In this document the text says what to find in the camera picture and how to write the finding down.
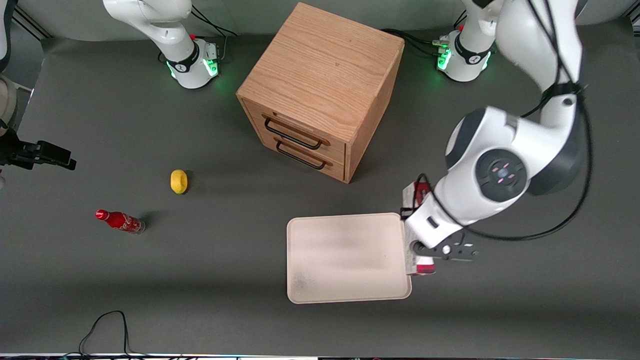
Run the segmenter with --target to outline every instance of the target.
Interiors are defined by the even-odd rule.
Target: red bottle
[[[113,229],[126,231],[127,233],[140,234],[146,228],[144,221],[138,220],[137,218],[119,211],[110,213],[106,210],[100,209],[95,212],[95,217],[98,220],[106,222]]]

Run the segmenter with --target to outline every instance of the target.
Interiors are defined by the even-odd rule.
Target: wooden drawer cabinet
[[[236,95],[263,145],[349,183],[387,109],[403,47],[298,3]]]

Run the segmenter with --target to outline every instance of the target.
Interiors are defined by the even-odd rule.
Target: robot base
[[[454,30],[448,35],[443,35],[440,40],[448,41],[449,44],[453,44],[453,40],[460,34],[460,31]],[[480,72],[486,68],[487,61],[491,56],[491,52],[481,59],[478,56],[477,63],[467,64],[465,58],[456,50],[455,46],[450,45],[444,53],[438,58],[436,69],[444,72],[451,79],[455,81],[467,82],[472,81],[480,75]]]
[[[200,57],[188,72],[174,71],[167,63],[171,76],[187,89],[201,88],[219,74],[216,44],[207,43],[202,39],[196,39],[194,43],[200,48]]]

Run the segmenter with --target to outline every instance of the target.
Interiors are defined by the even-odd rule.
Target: wooden cabinet top
[[[399,37],[298,3],[237,94],[351,143],[403,46]]]

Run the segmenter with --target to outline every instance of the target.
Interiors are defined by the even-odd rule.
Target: drawer
[[[262,144],[271,150],[277,151],[334,179],[344,180],[344,164],[342,163],[312,154],[311,151],[283,140],[279,136],[261,137],[260,139]]]
[[[301,129],[292,121],[265,106],[243,99],[251,121],[260,137],[268,135],[295,143],[308,153],[316,153],[324,158],[344,163],[344,143],[325,135],[313,134],[313,129]]]

